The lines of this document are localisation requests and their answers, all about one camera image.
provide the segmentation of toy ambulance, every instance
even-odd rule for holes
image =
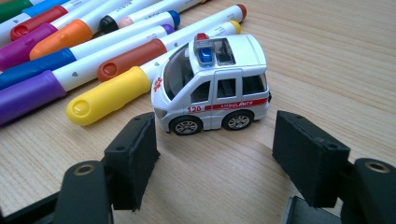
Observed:
[[[262,47],[252,35],[198,34],[169,57],[154,79],[159,126],[178,135],[202,129],[243,130],[263,119],[271,94]]]

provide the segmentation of yellow marker cap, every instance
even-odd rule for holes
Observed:
[[[237,35],[241,34],[241,24],[239,24],[239,22],[237,21],[229,21],[230,24],[233,25],[233,27],[235,27],[235,33]]]
[[[146,73],[135,66],[74,98],[67,105],[66,116],[78,125],[92,124],[150,89]]]

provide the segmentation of hubcap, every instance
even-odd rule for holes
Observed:
[[[198,125],[192,121],[183,121],[176,126],[178,133],[193,133],[197,130]]]
[[[232,129],[241,129],[247,126],[249,118],[247,116],[236,116],[228,122],[228,126]]]

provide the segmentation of red stripe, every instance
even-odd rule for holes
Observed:
[[[244,108],[250,107],[254,105],[264,105],[268,101],[268,98],[262,98],[257,100],[251,101],[243,101],[243,102],[236,102],[236,103],[228,103],[228,104],[220,104],[220,105],[206,105],[205,110],[226,110],[226,109],[237,109],[237,108]]]

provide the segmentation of light blue marker cap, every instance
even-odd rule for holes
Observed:
[[[47,0],[40,2],[39,4],[28,7],[22,12],[28,14],[30,17],[35,17],[36,15],[47,11],[48,9],[66,3],[68,0]]]

